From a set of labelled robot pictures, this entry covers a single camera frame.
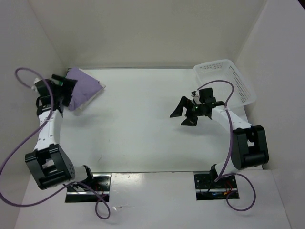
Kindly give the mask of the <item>lavender t shirt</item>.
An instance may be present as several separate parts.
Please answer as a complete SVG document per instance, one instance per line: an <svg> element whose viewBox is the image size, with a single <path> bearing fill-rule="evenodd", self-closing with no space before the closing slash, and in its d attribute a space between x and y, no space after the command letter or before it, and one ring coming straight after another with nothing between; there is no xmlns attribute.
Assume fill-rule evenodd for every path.
<svg viewBox="0 0 305 229"><path fill-rule="evenodd" d="M68 106L71 112L82 109L105 88L104 84L77 67L68 71L66 79L77 81Z"/></svg>

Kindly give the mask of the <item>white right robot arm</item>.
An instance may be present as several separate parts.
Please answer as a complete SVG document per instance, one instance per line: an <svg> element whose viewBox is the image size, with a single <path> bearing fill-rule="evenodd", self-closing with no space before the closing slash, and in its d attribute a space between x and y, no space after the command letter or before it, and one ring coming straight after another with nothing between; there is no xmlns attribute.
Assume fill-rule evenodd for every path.
<svg viewBox="0 0 305 229"><path fill-rule="evenodd" d="M214 164L210 169L209 182L213 187L221 187L226 176L249 167L266 164L269 161L265 129L261 125L252 125L243 121L227 108L226 103L216 98L192 100L183 96L170 118L182 116L181 126L197 126L198 118L205 116L216 121L230 135L228 155L224 162Z"/></svg>

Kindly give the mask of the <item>cream white t shirt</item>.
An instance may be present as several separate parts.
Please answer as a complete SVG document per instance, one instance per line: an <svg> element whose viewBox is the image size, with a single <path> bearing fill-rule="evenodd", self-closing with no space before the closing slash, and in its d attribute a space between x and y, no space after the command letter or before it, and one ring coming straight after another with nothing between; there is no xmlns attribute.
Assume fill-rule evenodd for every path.
<svg viewBox="0 0 305 229"><path fill-rule="evenodd" d="M106 85L101 84L100 82L81 86L73 97L75 107L74 112L81 113L85 110L94 99L104 92L105 88Z"/></svg>

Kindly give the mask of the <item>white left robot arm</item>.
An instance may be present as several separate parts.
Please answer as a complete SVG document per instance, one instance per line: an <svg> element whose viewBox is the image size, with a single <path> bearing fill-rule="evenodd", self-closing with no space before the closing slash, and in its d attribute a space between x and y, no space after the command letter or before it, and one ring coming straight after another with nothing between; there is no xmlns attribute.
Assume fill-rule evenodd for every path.
<svg viewBox="0 0 305 229"><path fill-rule="evenodd" d="M72 181L78 181L86 191L95 185L91 169L86 165L74 167L60 146L63 111L71 101L76 83L53 74L51 79L36 80L34 84L39 93L36 107L41 130L33 152L25 156L25 163L41 190Z"/></svg>

